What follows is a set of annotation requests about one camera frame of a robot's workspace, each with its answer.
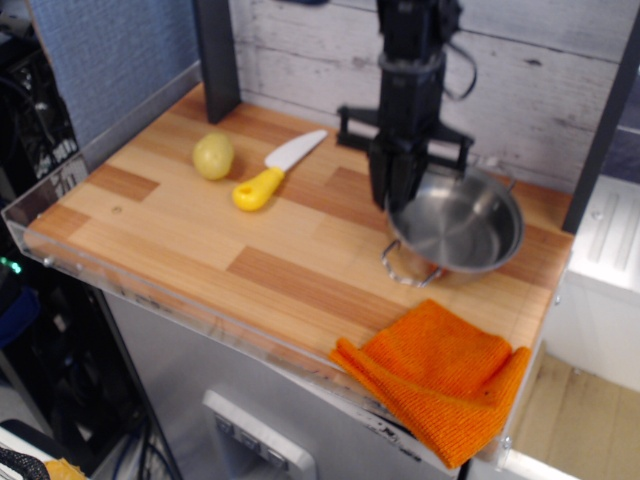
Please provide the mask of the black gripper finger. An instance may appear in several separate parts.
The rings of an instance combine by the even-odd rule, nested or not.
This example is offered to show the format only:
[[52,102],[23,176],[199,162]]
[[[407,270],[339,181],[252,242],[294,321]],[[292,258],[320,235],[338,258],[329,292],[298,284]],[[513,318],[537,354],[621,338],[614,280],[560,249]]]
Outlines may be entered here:
[[369,175],[372,198],[379,209],[385,208],[392,160],[393,150],[384,137],[377,135],[369,147]]
[[426,168],[428,144],[392,144],[389,147],[390,170],[387,207],[390,212],[403,210],[411,202]]

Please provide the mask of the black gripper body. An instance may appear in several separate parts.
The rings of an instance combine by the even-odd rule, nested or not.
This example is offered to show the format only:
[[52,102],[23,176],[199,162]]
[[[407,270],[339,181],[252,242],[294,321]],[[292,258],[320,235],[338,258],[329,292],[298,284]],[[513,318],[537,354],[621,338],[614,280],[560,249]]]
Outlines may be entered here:
[[[366,149],[380,135],[392,144],[428,144],[426,165],[463,171],[473,139],[440,120],[447,94],[446,48],[459,50],[452,37],[463,8],[457,1],[378,1],[383,37],[378,65],[382,72],[375,110],[340,108],[343,145]],[[459,50],[463,57],[468,54]]]

